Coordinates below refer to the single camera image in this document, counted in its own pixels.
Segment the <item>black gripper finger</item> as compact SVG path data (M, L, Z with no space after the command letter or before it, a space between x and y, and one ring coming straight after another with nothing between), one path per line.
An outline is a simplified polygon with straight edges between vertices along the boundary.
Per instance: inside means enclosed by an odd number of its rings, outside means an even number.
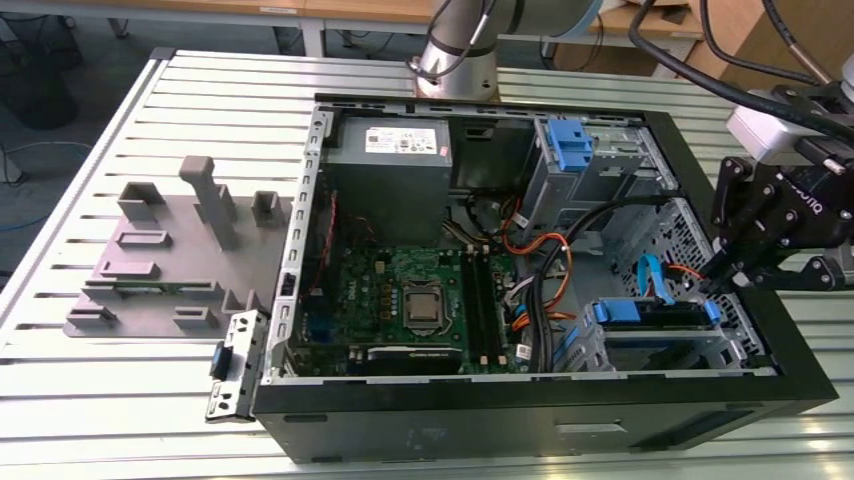
M729 278L724 281L724 292L749 287L792 291L836 289L836 265L824 256L812 257L800 271L782 269L782 260L782 254L728 255L724 266Z
M753 278L770 265L772 252L790 226L786 220L765 218L782 205L772 175L770 166L757 167L741 157L721 161L712 213L716 253L701 268L700 291L706 294L732 292L737 276Z

